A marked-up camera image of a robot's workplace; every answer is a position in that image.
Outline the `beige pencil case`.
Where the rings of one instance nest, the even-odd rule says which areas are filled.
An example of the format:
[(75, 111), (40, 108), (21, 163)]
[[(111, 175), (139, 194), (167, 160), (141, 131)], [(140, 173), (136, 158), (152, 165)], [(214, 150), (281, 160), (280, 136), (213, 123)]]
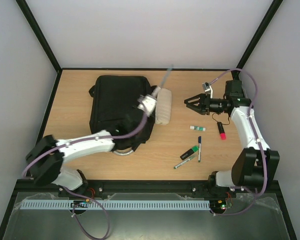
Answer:
[(171, 119), (172, 112), (172, 92), (162, 88), (156, 96), (155, 124), (167, 125)]

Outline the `black student bag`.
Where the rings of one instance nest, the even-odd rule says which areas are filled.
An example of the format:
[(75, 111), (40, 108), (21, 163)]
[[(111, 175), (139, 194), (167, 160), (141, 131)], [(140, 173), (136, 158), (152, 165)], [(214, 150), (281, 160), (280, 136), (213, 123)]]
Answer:
[(155, 88), (144, 76), (99, 76), (89, 90), (91, 133), (106, 130), (112, 136), (121, 136), (135, 130), (144, 113), (138, 109), (138, 99), (150, 95)]

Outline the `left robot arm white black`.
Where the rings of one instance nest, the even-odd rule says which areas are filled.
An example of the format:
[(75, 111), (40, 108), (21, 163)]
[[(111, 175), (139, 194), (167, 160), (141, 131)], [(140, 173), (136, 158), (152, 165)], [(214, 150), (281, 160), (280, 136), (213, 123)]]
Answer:
[(53, 135), (47, 135), (26, 156), (26, 167), (21, 175), (26, 178), (29, 173), (39, 187), (54, 184), (76, 191), (84, 185), (84, 175), (81, 170), (66, 164), (97, 153), (129, 155), (135, 151), (134, 145), (144, 142), (140, 135), (147, 120), (148, 117), (143, 115), (131, 129), (119, 125), (72, 139), (55, 139)]

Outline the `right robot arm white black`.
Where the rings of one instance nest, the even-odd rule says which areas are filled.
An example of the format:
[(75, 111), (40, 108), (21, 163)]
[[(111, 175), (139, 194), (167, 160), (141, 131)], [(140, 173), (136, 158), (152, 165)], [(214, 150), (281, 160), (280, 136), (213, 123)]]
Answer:
[(234, 123), (242, 151), (227, 171), (212, 173), (214, 180), (208, 183), (208, 191), (219, 196), (226, 188), (259, 188), (262, 195), (271, 184), (277, 170), (280, 155), (272, 150), (263, 138), (255, 119), (252, 100), (242, 94), (212, 98), (201, 93), (184, 100), (187, 108), (201, 114), (228, 114)]

